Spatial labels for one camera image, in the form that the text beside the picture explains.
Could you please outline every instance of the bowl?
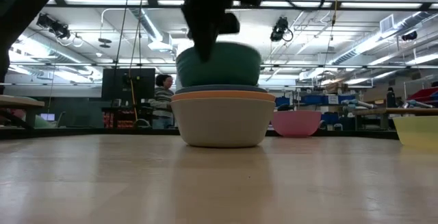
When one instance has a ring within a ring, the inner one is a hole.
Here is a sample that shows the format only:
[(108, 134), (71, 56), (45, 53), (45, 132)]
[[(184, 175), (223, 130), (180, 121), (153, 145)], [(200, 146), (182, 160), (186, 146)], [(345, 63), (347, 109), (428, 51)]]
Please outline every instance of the bowl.
[(394, 117), (393, 120), (403, 145), (438, 149), (438, 116)]
[(259, 81), (261, 56), (252, 47), (217, 42), (209, 61), (203, 62), (194, 47), (177, 57), (178, 78), (183, 87), (209, 84), (255, 86)]
[(272, 101), (186, 99), (171, 103), (182, 139), (196, 147), (242, 148), (261, 143), (274, 113)]
[(257, 99), (265, 101), (275, 101), (275, 96), (254, 91), (238, 91), (238, 90), (212, 90), (212, 91), (197, 91), (177, 94), (172, 96), (172, 101), (184, 99), (200, 99), (200, 98), (240, 98), (240, 99)]
[(284, 137), (303, 138), (314, 134), (320, 121), (321, 112), (318, 111), (281, 111), (274, 113), (272, 126)]
[(175, 94), (183, 94), (187, 92), (206, 91), (206, 90), (243, 90), (268, 93), (267, 90), (256, 86), (243, 86), (235, 84), (210, 84), (206, 86), (192, 86), (177, 90)]

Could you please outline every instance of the workbench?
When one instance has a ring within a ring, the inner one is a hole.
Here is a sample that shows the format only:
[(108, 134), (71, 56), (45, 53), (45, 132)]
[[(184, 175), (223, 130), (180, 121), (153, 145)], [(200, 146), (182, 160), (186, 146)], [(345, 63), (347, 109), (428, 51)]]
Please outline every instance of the workbench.
[(416, 116), (438, 115), (438, 108), (376, 108), (370, 110), (353, 110), (352, 113), (356, 116), (356, 130), (362, 124), (362, 116), (380, 115), (381, 128), (389, 129), (390, 114), (414, 114)]
[(26, 97), (13, 97), (8, 95), (0, 95), (0, 109), (12, 108), (26, 111), (25, 122), (20, 122), (19, 118), (8, 114), (5, 110), (0, 110), (0, 115), (11, 121), (18, 123), (26, 129), (33, 129), (35, 127), (35, 116), (38, 108), (43, 108), (43, 101), (36, 101)]
[(180, 136), (0, 142), (0, 223), (436, 223), (438, 156), (371, 138)]

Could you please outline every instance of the computer monitor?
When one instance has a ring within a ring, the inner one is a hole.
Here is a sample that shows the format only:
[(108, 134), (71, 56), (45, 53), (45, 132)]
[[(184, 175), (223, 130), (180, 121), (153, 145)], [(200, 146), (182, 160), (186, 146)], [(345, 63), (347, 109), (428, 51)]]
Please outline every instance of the computer monitor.
[(40, 114), (40, 116), (46, 121), (55, 121), (55, 114)]
[[(136, 103), (154, 97), (155, 69), (131, 69), (131, 78)], [(103, 69), (102, 99), (122, 99), (122, 103), (132, 103), (129, 69)]]

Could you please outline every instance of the striped shirt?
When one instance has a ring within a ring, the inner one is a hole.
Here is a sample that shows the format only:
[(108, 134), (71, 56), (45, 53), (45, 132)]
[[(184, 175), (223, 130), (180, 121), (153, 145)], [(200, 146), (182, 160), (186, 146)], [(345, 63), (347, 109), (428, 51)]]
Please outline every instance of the striped shirt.
[(151, 107), (155, 108), (153, 115), (173, 118), (172, 112), (168, 109), (168, 105), (172, 101), (171, 97), (174, 95), (173, 91), (159, 86), (155, 89), (154, 95), (154, 99), (149, 99)]

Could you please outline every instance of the orange bowl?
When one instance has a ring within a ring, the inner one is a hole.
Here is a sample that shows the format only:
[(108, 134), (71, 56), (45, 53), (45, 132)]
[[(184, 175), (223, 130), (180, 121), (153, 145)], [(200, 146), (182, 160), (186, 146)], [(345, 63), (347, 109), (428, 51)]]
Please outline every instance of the orange bowl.
[(202, 98), (243, 98), (256, 99), (264, 101), (275, 101), (275, 96), (254, 91), (239, 91), (239, 90), (209, 90), (197, 91), (177, 94), (172, 97), (172, 101), (187, 100), (187, 99), (202, 99)]

